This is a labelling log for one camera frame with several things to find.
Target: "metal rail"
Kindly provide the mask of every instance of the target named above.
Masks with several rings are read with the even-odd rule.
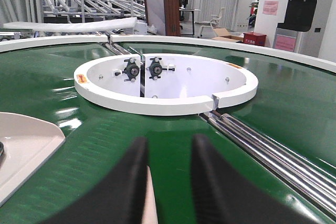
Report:
[[[256,158],[314,205],[336,219],[336,183],[307,164],[303,158],[275,144],[231,115],[208,118],[208,122]]]

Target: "metal bolt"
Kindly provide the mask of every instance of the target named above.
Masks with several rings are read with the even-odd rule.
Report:
[[[138,71],[136,68],[132,68],[132,69],[131,69],[131,75],[133,75],[133,76],[137,76],[138,73],[139,73],[139,71]]]
[[[153,69],[153,72],[154,72],[154,73],[160,73],[160,72],[161,72],[161,68],[160,68],[160,67],[155,67],[155,68]]]

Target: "metal bracket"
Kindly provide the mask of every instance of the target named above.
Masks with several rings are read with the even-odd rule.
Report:
[[[127,66],[125,67],[125,69],[122,73],[125,73],[128,76],[128,79],[125,79],[124,81],[135,82],[136,77],[139,75],[140,69],[137,66],[137,64],[135,64],[135,61],[136,61],[136,59],[134,59],[134,58],[124,60],[124,62],[127,62]]]

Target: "white curved guard rail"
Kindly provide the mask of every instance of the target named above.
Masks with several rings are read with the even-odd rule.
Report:
[[[75,88],[85,99],[106,108],[163,116],[199,114],[237,105],[253,98],[257,91],[257,77],[228,62],[176,54],[144,56],[143,62],[138,55],[86,62],[74,73]],[[144,72],[133,81],[125,73],[130,59]],[[150,73],[154,63],[164,69],[156,79]]]

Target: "desk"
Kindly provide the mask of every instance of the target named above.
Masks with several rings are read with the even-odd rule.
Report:
[[[180,8],[180,12],[191,12],[191,17],[193,21],[193,33],[192,34],[181,34],[181,35],[195,35],[195,22],[194,22],[194,12],[199,12],[199,9],[185,9],[185,8]]]

